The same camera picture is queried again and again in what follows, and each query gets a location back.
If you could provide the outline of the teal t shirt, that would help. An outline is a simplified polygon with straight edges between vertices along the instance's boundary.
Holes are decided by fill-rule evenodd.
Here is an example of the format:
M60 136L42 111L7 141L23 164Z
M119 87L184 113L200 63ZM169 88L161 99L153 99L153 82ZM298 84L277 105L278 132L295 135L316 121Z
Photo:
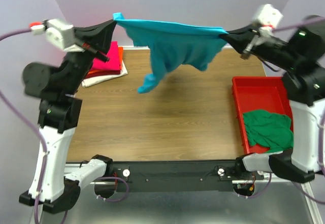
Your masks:
M187 25L142 19L126 19L114 13L113 19L124 28L135 47L150 49L151 73L144 77L138 93L148 93L180 65L191 65L205 71L217 53L226 45L222 27Z

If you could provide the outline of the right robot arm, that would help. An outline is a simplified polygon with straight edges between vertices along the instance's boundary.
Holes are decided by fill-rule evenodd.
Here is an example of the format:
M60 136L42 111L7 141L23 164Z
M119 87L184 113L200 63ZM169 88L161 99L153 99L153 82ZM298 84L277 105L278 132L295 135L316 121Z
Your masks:
M239 179L263 171L306 183L324 172L324 67L319 64L324 56L324 18L309 15L292 28L288 41L270 36L261 44L253 44L262 36L253 25L220 35L242 58L254 55L284 70L281 80L293 118L293 147L238 157L233 169Z

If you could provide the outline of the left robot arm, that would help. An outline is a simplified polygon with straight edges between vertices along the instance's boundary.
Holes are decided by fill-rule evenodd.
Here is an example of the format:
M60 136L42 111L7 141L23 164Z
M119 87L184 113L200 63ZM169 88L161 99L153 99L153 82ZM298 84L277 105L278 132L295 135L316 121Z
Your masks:
M65 52L61 65L40 62L28 64L22 73L24 92L40 99L40 143L34 180L19 202L42 204L51 214L70 210L81 190L96 179L109 180L113 173L111 158L96 155L75 172L65 174L70 142L78 125L82 100L75 97L93 60L108 61L116 22L108 20L89 27L74 27L59 19L49 19L30 26L33 34L44 34L49 43Z

